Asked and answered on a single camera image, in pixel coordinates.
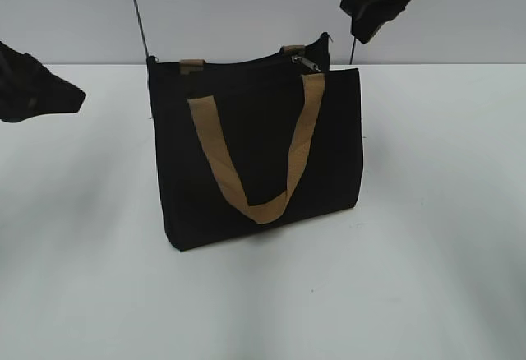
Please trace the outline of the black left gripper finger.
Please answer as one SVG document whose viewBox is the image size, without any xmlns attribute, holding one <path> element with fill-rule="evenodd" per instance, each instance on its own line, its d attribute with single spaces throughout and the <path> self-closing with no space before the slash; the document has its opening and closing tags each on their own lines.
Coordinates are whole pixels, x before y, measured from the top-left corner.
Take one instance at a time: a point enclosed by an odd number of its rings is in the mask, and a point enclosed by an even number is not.
<svg viewBox="0 0 526 360">
<path fill-rule="evenodd" d="M 28 53 L 1 44 L 1 120 L 17 123 L 49 114 L 77 113 L 86 93 L 54 75 Z"/>
</svg>

